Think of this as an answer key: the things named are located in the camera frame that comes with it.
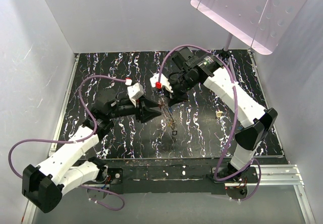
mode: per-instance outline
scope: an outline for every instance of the metal stand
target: metal stand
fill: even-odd
[[[221,52],[219,53],[219,55],[223,58],[223,59],[227,59],[229,62],[229,67],[233,76],[233,80],[237,81],[236,78],[236,74],[234,73],[234,68],[233,68],[233,64],[232,64],[232,59],[231,59],[231,53],[229,52],[229,46],[231,43],[233,35],[231,33],[229,33],[228,38],[227,38],[227,42],[225,44],[225,46],[223,47],[223,49],[221,50]]]

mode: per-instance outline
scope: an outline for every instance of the white wall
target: white wall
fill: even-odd
[[[1,0],[0,25],[0,222],[20,223],[27,199],[8,152],[19,140],[53,137],[74,55],[45,0]],[[48,149],[21,145],[14,166],[21,173]]]
[[[46,0],[74,52],[222,48],[227,31],[191,0]],[[247,48],[234,39],[231,48]]]
[[[308,0],[272,55],[256,61],[277,131],[299,166],[317,223],[323,223],[323,0]]]

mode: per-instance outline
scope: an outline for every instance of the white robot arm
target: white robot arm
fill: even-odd
[[[129,99],[118,101],[112,89],[104,89],[97,93],[91,113],[97,122],[94,135],[82,142],[79,139],[89,136],[94,129],[94,122],[87,118],[82,126],[69,141],[74,143],[64,144],[50,158],[36,167],[28,165],[22,175],[22,193],[40,210],[47,213],[53,210],[61,198],[88,181],[103,182],[107,178],[107,166],[99,158],[92,157],[82,165],[71,169],[75,162],[87,150],[99,143],[114,126],[113,118],[135,115],[141,123],[150,121],[160,116],[159,111],[151,109],[159,104],[147,99],[139,83],[128,87]]]
[[[187,91],[201,83],[213,91],[234,111],[234,93],[229,73],[222,63],[211,53],[198,58],[187,47],[176,52],[172,61],[180,72],[171,73],[168,78],[158,74],[151,79],[151,86],[163,89],[169,99],[169,106],[188,99]],[[261,141],[273,127],[277,112],[265,109],[251,98],[236,82],[238,98],[238,119],[243,129],[235,135],[238,142],[234,155],[228,165],[227,176],[244,168],[254,156]]]

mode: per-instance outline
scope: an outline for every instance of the marble-patterned tabletop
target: marble-patterned tabletop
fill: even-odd
[[[195,51],[198,56],[204,53]],[[80,105],[77,89],[88,76],[104,74],[112,77],[140,82],[145,94],[152,100],[159,101],[161,94],[152,91],[149,78],[159,71],[167,51],[137,51],[110,53],[82,53],[79,57],[71,94],[68,101],[60,140],[68,140],[86,118],[85,110]],[[232,61],[237,80],[243,89],[258,103],[265,106],[265,100],[246,50],[233,50]],[[163,73],[177,71],[170,61]],[[125,84],[104,79],[93,79],[83,87],[83,97],[91,108],[96,91],[113,88],[119,95],[126,94]],[[173,158],[173,157],[219,157],[226,143],[232,126],[233,112],[213,92],[203,85],[196,85],[189,92],[188,102],[172,107],[173,117],[177,121],[178,134],[172,135],[163,116],[141,124],[134,116],[115,119],[111,132],[90,149],[85,158]],[[223,111],[220,119],[216,111]],[[231,156],[236,142],[232,141],[227,156]],[[275,130],[272,129],[257,149],[257,155],[283,155]]]

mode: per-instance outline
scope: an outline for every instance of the cable clip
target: cable clip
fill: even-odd
[[[232,84],[231,84],[231,87],[232,87],[232,88],[233,88],[233,87],[236,87],[236,86],[239,86],[238,81],[234,81],[234,83],[232,83]]]
[[[132,84],[131,78],[126,78],[126,85],[130,86]]]

